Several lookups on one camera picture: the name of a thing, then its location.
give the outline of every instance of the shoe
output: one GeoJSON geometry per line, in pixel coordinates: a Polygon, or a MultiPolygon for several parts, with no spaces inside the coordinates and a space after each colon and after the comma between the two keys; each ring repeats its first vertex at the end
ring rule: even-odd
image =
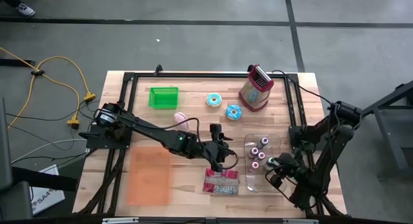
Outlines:
{"type": "Polygon", "coordinates": [[[33,9],[31,9],[23,3],[20,3],[20,5],[16,7],[16,10],[19,11],[19,13],[25,15],[26,17],[31,17],[36,13],[33,9]]]}

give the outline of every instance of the gray concrete floor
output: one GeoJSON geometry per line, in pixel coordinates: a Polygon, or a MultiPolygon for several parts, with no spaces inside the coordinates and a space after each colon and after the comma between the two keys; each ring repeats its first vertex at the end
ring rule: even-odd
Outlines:
{"type": "MultiPolygon", "coordinates": [[[[285,0],[23,0],[36,18],[142,20],[288,21],[285,0]]],[[[411,23],[413,0],[292,0],[296,21],[411,23]]],[[[0,15],[15,11],[0,3],[0,15]]],[[[412,29],[298,28],[306,72],[315,72],[320,92],[332,101],[364,108],[413,78],[412,29]]],[[[82,69],[99,97],[107,70],[245,70],[260,63],[267,70],[297,72],[287,26],[87,25],[0,23],[0,46],[37,62],[66,56],[82,69]]],[[[0,57],[8,57],[0,52],[0,57]]],[[[65,61],[44,66],[52,78],[85,93],[76,69],[65,61]]],[[[0,96],[16,114],[25,102],[30,73],[0,68],[0,96]]],[[[59,118],[76,109],[71,91],[44,78],[35,82],[24,115],[59,118]]],[[[66,120],[20,119],[16,126],[49,141],[70,139],[66,120]]],[[[88,123],[81,117],[81,130],[88,123]]],[[[12,158],[45,144],[10,130],[12,158]]],[[[71,143],[61,144],[69,147],[71,143]]],[[[67,156],[83,152],[77,142],[61,152],[48,147],[36,155],[67,156]]],[[[20,167],[39,170],[55,162],[26,160],[20,167]]],[[[358,218],[413,222],[413,181],[379,183],[376,174],[394,167],[376,120],[367,117],[339,159],[340,180],[348,213],[358,218]]],[[[81,167],[71,170],[79,176],[81,167]]]]}

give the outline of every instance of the box grater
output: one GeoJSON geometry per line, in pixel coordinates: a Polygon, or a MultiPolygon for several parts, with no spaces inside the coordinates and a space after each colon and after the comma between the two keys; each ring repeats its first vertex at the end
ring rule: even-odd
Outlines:
{"type": "Polygon", "coordinates": [[[273,80],[259,65],[254,65],[238,95],[246,107],[257,112],[267,105],[272,86],[273,80]]]}

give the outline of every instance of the wooden tabletop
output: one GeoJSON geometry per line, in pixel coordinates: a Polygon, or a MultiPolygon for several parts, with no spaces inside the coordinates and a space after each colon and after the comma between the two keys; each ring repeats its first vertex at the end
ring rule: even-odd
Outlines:
{"type": "MultiPolygon", "coordinates": [[[[103,87],[100,107],[104,103],[115,103],[119,99],[124,71],[109,71],[103,87]]],[[[315,74],[299,73],[299,83],[304,88],[318,94],[315,74]]],[[[243,86],[245,79],[234,78],[139,78],[134,103],[135,116],[149,121],[157,126],[165,127],[174,124],[175,112],[182,112],[187,117],[198,117],[200,135],[203,141],[210,140],[209,124],[220,123],[225,136],[234,141],[228,142],[230,148],[235,150],[240,157],[238,165],[234,168],[240,173],[240,186],[238,196],[207,194],[202,191],[205,169],[209,166],[204,159],[185,159],[172,156],[172,182],[170,184],[170,204],[166,206],[138,207],[126,204],[128,187],[129,151],[126,153],[123,167],[119,198],[117,202],[117,216],[163,216],[163,217],[231,217],[231,218],[301,218],[304,212],[294,208],[281,194],[254,193],[245,186],[245,168],[243,140],[247,134],[277,134],[281,137],[281,151],[291,152],[287,128],[290,118],[287,108],[284,82],[274,80],[269,104],[259,112],[251,112],[243,108],[243,117],[238,121],[230,121],[225,117],[228,105],[238,104],[244,107],[238,99],[238,91],[243,86]],[[148,106],[150,87],[179,87],[179,106],[176,110],[154,110],[148,106]],[[221,94],[223,104],[213,109],[206,105],[207,95],[211,92],[221,94]]],[[[291,86],[295,110],[297,110],[294,87],[291,86]]],[[[301,91],[307,123],[314,125],[324,118],[320,98],[305,91],[301,91]]],[[[191,131],[196,129],[191,124],[191,131]]],[[[132,136],[131,147],[157,146],[159,143],[139,134],[132,136]]],[[[85,166],[79,188],[77,191],[74,212],[82,209],[100,187],[105,171],[108,150],[96,150],[86,158],[85,166]]],[[[225,165],[231,165],[233,160],[227,158],[225,165]]],[[[112,185],[108,189],[106,207],[108,208],[112,195],[112,185]]],[[[291,195],[293,184],[288,184],[286,195],[291,195]]],[[[341,185],[334,167],[331,172],[331,182],[328,198],[342,212],[346,212],[341,185]]]]}

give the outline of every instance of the green bowl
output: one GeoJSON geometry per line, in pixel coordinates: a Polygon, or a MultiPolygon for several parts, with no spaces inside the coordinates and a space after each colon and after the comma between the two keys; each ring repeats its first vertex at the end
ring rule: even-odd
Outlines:
{"type": "Polygon", "coordinates": [[[149,106],[154,109],[174,109],[178,106],[177,87],[150,88],[149,106]]]}

